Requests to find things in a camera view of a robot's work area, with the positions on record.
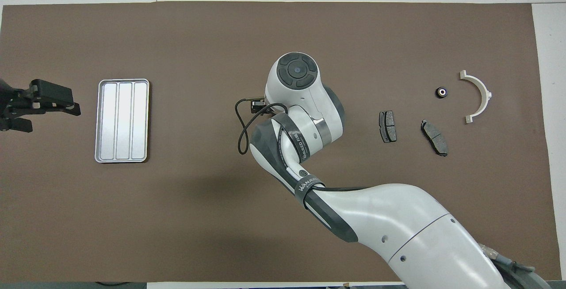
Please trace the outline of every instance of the elongated brake pad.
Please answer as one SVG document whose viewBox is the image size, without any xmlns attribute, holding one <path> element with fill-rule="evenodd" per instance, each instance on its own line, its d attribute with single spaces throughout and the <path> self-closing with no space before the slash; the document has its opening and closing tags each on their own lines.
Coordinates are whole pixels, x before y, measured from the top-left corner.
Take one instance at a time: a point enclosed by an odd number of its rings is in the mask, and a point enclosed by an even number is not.
<svg viewBox="0 0 566 289">
<path fill-rule="evenodd" d="M 436 154 L 440 156 L 448 155 L 448 145 L 446 145 L 446 140 L 435 126 L 424 119 L 421 123 L 421 130 L 432 145 L 432 148 L 434 148 Z"/>
<path fill-rule="evenodd" d="M 395 142 L 397 140 L 393 111 L 379 112 L 379 132 L 385 143 Z"/>
</svg>

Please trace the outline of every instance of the small round bearing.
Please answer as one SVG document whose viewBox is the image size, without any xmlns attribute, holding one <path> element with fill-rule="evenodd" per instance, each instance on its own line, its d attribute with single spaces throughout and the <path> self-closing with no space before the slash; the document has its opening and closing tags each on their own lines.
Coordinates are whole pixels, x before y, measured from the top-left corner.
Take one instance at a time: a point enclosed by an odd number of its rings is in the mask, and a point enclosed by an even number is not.
<svg viewBox="0 0 566 289">
<path fill-rule="evenodd" d="M 448 91 L 445 87 L 440 87 L 436 89 L 435 94 L 438 99 L 444 99 L 448 96 Z"/>
</svg>

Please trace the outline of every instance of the circular button pad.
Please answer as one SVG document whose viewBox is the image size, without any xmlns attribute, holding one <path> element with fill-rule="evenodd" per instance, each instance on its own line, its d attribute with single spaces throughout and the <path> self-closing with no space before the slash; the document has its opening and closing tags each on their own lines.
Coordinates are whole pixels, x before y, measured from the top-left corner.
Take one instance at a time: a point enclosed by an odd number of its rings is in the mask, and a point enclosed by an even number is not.
<svg viewBox="0 0 566 289">
<path fill-rule="evenodd" d="M 317 64 L 306 54 L 287 53 L 277 63 L 277 77 L 286 87 L 302 90 L 317 78 Z"/>
</svg>

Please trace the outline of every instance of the round gray button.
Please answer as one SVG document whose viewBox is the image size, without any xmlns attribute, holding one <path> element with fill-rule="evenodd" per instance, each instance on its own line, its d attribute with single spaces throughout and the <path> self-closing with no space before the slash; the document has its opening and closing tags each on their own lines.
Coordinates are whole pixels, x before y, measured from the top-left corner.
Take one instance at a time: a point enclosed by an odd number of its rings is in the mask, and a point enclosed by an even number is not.
<svg viewBox="0 0 566 289">
<path fill-rule="evenodd" d="M 309 68 L 304 61 L 297 60 L 289 63 L 289 69 L 287 70 L 289 71 L 289 75 L 291 75 L 291 77 L 294 77 L 295 79 L 301 79 L 305 76 L 305 74 L 307 74 Z"/>
</svg>

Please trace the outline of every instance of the robotic arm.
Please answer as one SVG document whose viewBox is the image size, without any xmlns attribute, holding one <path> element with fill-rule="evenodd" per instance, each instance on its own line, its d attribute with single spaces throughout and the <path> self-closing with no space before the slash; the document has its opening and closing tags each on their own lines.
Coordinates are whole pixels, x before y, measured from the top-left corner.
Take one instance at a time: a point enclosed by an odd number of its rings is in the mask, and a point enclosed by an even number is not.
<svg viewBox="0 0 566 289">
<path fill-rule="evenodd" d="M 422 189 L 326 188 L 302 167 L 342 136 L 345 121 L 340 100 L 323 85 L 309 55 L 293 52 L 277 59 L 265 100 L 284 104 L 288 113 L 274 107 L 275 116 L 255 128 L 249 149 L 332 233 L 376 251 L 411 289 L 510 288 L 466 229 Z"/>
</svg>

